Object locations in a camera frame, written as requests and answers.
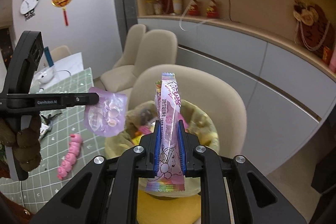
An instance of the trash bag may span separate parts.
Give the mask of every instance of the trash bag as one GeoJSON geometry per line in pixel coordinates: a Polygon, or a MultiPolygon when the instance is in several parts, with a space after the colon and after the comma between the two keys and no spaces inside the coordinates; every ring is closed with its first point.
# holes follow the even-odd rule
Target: trash bag
{"type": "MultiPolygon", "coordinates": [[[[201,145],[219,152],[218,134],[210,117],[199,107],[190,102],[181,100],[181,115],[189,125],[188,131],[198,137],[201,145]]],[[[132,139],[140,126],[157,117],[154,101],[138,105],[126,113],[124,131],[117,136],[105,139],[105,155],[108,159],[119,157],[124,151],[134,146],[132,139]]],[[[186,197],[198,194],[201,191],[200,178],[184,178],[185,190],[170,193],[146,191],[146,178],[139,178],[139,189],[155,196],[168,196],[172,198],[186,197]]]]}

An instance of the cabinet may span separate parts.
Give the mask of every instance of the cabinet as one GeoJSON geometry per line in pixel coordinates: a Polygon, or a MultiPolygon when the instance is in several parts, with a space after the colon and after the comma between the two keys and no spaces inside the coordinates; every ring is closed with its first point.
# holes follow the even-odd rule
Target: cabinet
{"type": "Polygon", "coordinates": [[[267,42],[240,32],[209,25],[197,27],[194,49],[259,76],[267,42]]]}
{"type": "Polygon", "coordinates": [[[269,44],[260,77],[324,117],[336,96],[336,83],[294,54],[269,44]]]}
{"type": "Polygon", "coordinates": [[[159,29],[159,19],[139,18],[138,23],[146,25],[147,31],[159,29]]]}
{"type": "Polygon", "coordinates": [[[178,20],[161,19],[159,28],[176,34],[179,45],[195,48],[197,44],[197,23],[182,21],[182,30],[178,20]]]}
{"type": "Polygon", "coordinates": [[[242,154],[267,175],[293,156],[318,126],[312,116],[288,98],[257,83],[247,108],[242,154]]]}
{"type": "Polygon", "coordinates": [[[183,48],[177,49],[176,64],[202,70],[218,77],[238,92],[245,107],[248,105],[256,85],[256,80],[253,78],[215,60],[183,48]]]}

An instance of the green tablecloth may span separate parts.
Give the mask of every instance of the green tablecloth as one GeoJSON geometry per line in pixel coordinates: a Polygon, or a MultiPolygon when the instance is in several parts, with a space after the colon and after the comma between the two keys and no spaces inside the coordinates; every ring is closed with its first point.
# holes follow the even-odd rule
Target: green tablecloth
{"type": "MultiPolygon", "coordinates": [[[[93,86],[91,68],[70,76],[46,89],[43,93],[86,93],[93,86]]],[[[53,121],[53,129],[41,140],[42,161],[38,168],[29,173],[27,180],[13,182],[0,179],[0,191],[14,202],[36,213],[93,157],[104,154],[104,137],[97,136],[84,128],[84,106],[70,107],[53,121]],[[68,153],[69,135],[80,133],[84,143],[81,154],[68,176],[60,181],[57,167],[68,153]]],[[[44,111],[48,115],[54,111],[44,111]]]]}

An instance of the white chair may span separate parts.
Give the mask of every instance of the white chair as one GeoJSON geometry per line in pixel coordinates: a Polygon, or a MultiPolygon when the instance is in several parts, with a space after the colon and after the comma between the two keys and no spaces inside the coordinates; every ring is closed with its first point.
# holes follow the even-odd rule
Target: white chair
{"type": "Polygon", "coordinates": [[[100,80],[107,91],[128,95],[137,78],[146,69],[159,64],[174,64],[177,38],[167,30],[151,30],[144,34],[134,65],[117,67],[104,73],[100,80]]]}
{"type": "Polygon", "coordinates": [[[154,100],[155,82],[163,72],[175,73],[181,99],[198,106],[212,119],[219,136],[219,154],[230,158],[239,155],[247,128],[245,105],[233,87],[211,74],[179,65],[151,67],[135,82],[128,109],[154,100]]]}
{"type": "Polygon", "coordinates": [[[126,36],[125,48],[121,58],[114,64],[112,69],[126,65],[134,65],[137,58],[139,45],[143,35],[146,33],[146,26],[143,24],[133,25],[126,36]]]}
{"type": "Polygon", "coordinates": [[[50,54],[51,54],[52,60],[54,62],[56,62],[56,61],[58,61],[62,58],[65,58],[65,57],[71,55],[71,52],[70,52],[70,49],[69,49],[68,46],[63,45],[63,46],[59,46],[59,47],[53,49],[50,52],[50,54]]]}

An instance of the cable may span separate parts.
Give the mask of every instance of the cable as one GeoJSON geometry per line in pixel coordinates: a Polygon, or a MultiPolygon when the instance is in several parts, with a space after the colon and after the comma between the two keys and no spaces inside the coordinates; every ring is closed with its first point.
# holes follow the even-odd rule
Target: cable
{"type": "Polygon", "coordinates": [[[229,20],[231,22],[236,22],[236,23],[240,23],[239,21],[235,21],[231,19],[231,0],[229,0],[229,20]]]}
{"type": "Polygon", "coordinates": [[[59,72],[59,71],[67,71],[67,72],[70,74],[70,76],[72,76],[72,75],[71,75],[71,72],[69,72],[68,70],[58,70],[58,71],[56,71],[56,72],[59,72]]]}
{"type": "MultiPolygon", "coordinates": [[[[185,17],[185,15],[186,15],[186,13],[187,13],[187,11],[188,11],[188,9],[189,9],[189,6],[190,6],[190,4],[192,3],[192,1],[193,1],[193,0],[190,0],[190,2],[188,3],[187,7],[185,8],[185,10],[184,10],[184,12],[183,12],[183,14],[182,14],[182,16],[181,16],[181,18],[180,18],[180,20],[179,20],[179,26],[180,26],[181,30],[183,30],[183,31],[185,31],[185,32],[186,32],[186,30],[184,30],[184,29],[182,28],[182,20],[183,20],[183,18],[185,17]]],[[[239,21],[232,20],[232,18],[231,18],[231,0],[228,0],[228,2],[229,2],[229,11],[228,11],[228,13],[229,13],[229,20],[230,20],[231,22],[240,23],[239,21]]],[[[197,25],[201,25],[201,24],[204,24],[205,22],[209,22],[209,21],[212,21],[212,20],[216,20],[216,18],[206,19],[206,20],[204,20],[204,21],[202,21],[202,22],[200,22],[200,23],[197,23],[197,25]]]]}
{"type": "Polygon", "coordinates": [[[185,8],[185,10],[184,10],[184,12],[183,12],[183,14],[182,14],[182,16],[181,16],[181,18],[180,18],[180,21],[179,21],[179,26],[180,26],[181,30],[183,30],[183,31],[185,31],[185,32],[186,32],[186,30],[184,30],[184,29],[182,28],[182,20],[183,20],[183,18],[185,17],[185,14],[187,13],[187,11],[188,11],[188,9],[189,9],[189,6],[190,6],[190,4],[191,4],[192,2],[193,2],[193,0],[190,0],[190,2],[188,3],[187,7],[185,8]]]}
{"type": "Polygon", "coordinates": [[[23,194],[22,194],[22,180],[20,180],[20,188],[21,188],[21,199],[22,199],[22,204],[23,204],[23,207],[26,207],[26,206],[25,206],[25,201],[23,200],[23,194]]]}

